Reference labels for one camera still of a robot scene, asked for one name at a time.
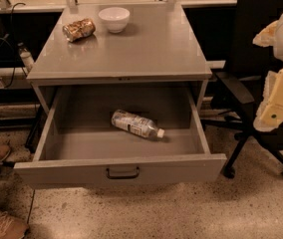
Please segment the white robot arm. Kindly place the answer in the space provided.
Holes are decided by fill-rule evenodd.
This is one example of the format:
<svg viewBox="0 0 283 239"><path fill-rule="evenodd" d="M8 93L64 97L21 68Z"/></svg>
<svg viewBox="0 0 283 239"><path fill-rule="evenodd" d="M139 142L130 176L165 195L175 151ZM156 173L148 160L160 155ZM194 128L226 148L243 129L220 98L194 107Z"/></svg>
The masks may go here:
<svg viewBox="0 0 283 239"><path fill-rule="evenodd" d="M274 57L283 62L283 14L270 23L253 39L260 47L273 47ZM259 131L271 131L283 122L283 68L278 73L270 71L265 78L263 101L254 120Z"/></svg>

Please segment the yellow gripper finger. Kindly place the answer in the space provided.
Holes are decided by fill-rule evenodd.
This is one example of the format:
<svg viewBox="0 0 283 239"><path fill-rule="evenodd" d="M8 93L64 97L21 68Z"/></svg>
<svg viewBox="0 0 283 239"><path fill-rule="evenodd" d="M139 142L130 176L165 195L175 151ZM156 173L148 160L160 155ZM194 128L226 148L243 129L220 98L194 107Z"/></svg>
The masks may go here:
<svg viewBox="0 0 283 239"><path fill-rule="evenodd" d="M252 43L259 47L269 47L274 44L275 31L278 21L273 21L261 30L253 39Z"/></svg>
<svg viewBox="0 0 283 239"><path fill-rule="evenodd" d="M271 131L283 122L283 68L278 72L269 71L265 79L263 101L253 126L259 131Z"/></svg>

